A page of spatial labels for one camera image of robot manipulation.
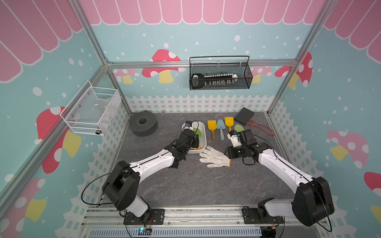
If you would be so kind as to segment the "light green trowel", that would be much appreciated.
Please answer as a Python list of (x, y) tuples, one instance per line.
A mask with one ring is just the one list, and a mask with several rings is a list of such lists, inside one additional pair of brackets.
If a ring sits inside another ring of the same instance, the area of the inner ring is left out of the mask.
[(243, 132), (245, 129), (242, 125), (235, 125), (234, 126), (234, 130), (239, 133), (239, 132)]

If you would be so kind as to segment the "light blue trowel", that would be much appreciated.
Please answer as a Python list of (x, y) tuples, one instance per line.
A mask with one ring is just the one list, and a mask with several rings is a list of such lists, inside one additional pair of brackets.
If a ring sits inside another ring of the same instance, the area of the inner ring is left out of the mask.
[(217, 129), (220, 131), (220, 139), (225, 140), (224, 130), (226, 129), (226, 125), (222, 119), (217, 121)]

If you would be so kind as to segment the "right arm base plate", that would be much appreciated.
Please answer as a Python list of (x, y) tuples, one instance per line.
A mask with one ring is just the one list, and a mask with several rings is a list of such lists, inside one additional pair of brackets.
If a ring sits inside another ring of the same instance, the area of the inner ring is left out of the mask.
[(241, 212), (245, 224), (279, 225), (284, 223), (283, 217), (270, 216), (263, 208), (249, 208), (244, 206)]

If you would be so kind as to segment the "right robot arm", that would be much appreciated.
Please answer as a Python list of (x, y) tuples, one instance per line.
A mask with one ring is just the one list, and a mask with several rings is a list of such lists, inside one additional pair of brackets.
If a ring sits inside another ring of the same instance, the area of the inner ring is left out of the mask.
[(296, 218), (301, 224), (310, 227), (329, 218), (335, 212), (330, 187), (323, 177), (313, 177), (296, 168), (282, 158), (273, 145), (251, 130), (231, 131), (227, 135), (232, 145), (224, 154), (230, 159), (252, 158), (276, 174), (294, 193), (292, 199), (268, 198), (261, 201), (256, 209), (259, 221), (268, 218)]

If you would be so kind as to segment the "green circuit board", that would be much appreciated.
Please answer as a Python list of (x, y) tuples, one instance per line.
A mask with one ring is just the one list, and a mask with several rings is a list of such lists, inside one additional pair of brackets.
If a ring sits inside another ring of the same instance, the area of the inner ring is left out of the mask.
[(152, 235), (152, 229), (150, 229), (150, 228), (139, 228), (138, 235), (139, 236), (151, 236)]

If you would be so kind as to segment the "black box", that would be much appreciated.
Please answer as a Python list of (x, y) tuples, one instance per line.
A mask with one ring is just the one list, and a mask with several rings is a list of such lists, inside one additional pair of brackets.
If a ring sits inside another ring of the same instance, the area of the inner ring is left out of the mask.
[(254, 116), (255, 112), (243, 108), (241, 111), (234, 117), (234, 121), (245, 126), (248, 124), (248, 122), (251, 120), (251, 118)]

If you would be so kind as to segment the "white work glove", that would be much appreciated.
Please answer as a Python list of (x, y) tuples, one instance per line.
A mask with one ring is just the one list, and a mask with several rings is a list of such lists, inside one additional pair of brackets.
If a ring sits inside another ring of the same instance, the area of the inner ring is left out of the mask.
[(199, 161), (205, 163), (208, 168), (231, 167), (231, 159), (211, 146), (207, 146), (199, 155)]

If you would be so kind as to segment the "black socket holder tool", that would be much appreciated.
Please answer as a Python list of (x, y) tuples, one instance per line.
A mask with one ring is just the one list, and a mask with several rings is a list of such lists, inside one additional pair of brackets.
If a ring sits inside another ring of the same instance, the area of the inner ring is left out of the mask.
[(206, 75), (196, 73), (191, 76), (190, 88), (203, 89), (204, 87), (220, 87), (226, 84), (232, 84), (236, 81), (238, 81), (238, 75), (232, 73)]

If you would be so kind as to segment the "white plastic storage box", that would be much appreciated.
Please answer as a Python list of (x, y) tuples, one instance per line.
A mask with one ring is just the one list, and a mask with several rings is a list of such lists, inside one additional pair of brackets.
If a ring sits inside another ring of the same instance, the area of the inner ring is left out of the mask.
[(193, 128), (200, 129), (200, 131), (202, 133), (202, 137), (199, 138), (198, 135), (196, 135), (197, 140), (196, 140), (196, 142), (194, 142), (192, 144), (192, 148), (190, 149), (190, 151), (188, 153), (189, 154), (199, 154), (199, 153), (202, 153), (206, 149), (206, 146), (207, 146), (205, 125), (204, 125), (204, 123), (202, 123), (200, 121), (193, 121)]

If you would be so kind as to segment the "green trowel wooden handle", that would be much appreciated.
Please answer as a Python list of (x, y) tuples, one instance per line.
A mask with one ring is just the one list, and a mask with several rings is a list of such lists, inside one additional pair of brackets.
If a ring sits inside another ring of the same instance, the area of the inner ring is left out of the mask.
[(198, 128), (193, 128), (193, 131), (196, 133), (196, 135), (198, 135), (199, 138), (202, 137), (202, 133), (201, 133), (200, 129), (198, 129)]

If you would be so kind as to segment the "grey filament spool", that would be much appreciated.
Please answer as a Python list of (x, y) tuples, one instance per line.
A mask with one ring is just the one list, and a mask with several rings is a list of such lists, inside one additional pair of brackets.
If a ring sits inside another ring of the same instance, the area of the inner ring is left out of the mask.
[(134, 114), (130, 119), (130, 128), (139, 137), (152, 135), (158, 129), (156, 115), (149, 111)]

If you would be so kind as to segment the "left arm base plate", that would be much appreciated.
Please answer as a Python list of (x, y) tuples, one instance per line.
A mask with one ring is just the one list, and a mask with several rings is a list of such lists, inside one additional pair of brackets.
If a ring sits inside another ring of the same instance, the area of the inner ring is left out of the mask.
[(132, 212), (124, 215), (124, 225), (163, 225), (165, 209), (149, 208), (142, 216), (137, 217)]

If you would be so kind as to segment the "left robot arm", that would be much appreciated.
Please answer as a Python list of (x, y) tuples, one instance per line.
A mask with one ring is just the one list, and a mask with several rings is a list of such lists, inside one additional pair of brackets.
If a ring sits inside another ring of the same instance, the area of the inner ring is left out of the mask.
[(107, 177), (102, 186), (102, 192), (109, 198), (108, 204), (114, 205), (118, 211), (125, 210), (133, 214), (144, 226), (153, 223), (152, 208), (137, 196), (140, 183), (164, 168), (177, 169), (179, 162), (186, 160), (188, 152), (198, 146), (199, 136), (193, 128), (186, 127), (181, 131), (178, 139), (172, 141), (155, 155), (133, 163), (121, 161), (115, 165), (113, 171), (92, 180), (82, 190), (81, 201), (86, 205), (103, 205), (103, 203), (86, 202), (83, 196), (92, 183)]

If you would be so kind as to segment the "yellow shovel wooden handle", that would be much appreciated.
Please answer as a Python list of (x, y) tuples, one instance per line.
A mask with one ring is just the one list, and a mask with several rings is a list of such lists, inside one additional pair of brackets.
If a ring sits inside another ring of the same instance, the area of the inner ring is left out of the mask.
[(207, 126), (208, 126), (208, 129), (211, 131), (212, 140), (216, 141), (216, 134), (215, 134), (215, 130), (217, 129), (216, 120), (207, 121)]

